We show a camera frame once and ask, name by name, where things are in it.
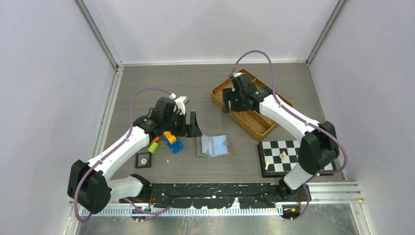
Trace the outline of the credit card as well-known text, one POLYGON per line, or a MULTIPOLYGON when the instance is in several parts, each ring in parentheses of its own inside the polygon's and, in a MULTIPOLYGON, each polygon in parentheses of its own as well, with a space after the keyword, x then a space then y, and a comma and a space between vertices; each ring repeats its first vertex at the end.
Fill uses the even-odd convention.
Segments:
POLYGON ((202 135, 201 146, 202 153, 204 155, 215 156, 214 137, 202 135))

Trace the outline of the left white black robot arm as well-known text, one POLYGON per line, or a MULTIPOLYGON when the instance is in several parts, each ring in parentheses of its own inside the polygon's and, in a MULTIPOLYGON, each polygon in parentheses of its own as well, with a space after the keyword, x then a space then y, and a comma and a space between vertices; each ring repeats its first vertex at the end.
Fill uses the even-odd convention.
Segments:
POLYGON ((166 131, 176 137, 201 137, 195 111, 190 112, 190 122, 186 123, 187 103, 187 96, 160 98, 149 115, 137 118, 126 134, 101 154, 87 162, 77 160, 71 166, 68 196, 92 214, 120 199, 146 202, 151 194, 149 181, 137 174, 118 180, 112 176, 129 158, 166 131))

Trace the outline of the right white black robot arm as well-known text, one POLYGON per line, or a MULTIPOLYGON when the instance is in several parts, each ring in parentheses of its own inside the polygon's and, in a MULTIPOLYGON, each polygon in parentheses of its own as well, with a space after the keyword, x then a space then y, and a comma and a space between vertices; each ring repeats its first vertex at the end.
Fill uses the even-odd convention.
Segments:
POLYGON ((278 123, 300 143, 299 162, 279 182, 281 198, 292 201, 301 186, 338 158, 340 144, 334 125, 304 116, 270 88, 257 87, 246 72, 232 73, 229 78, 232 87, 222 90, 225 113, 255 111, 278 123))

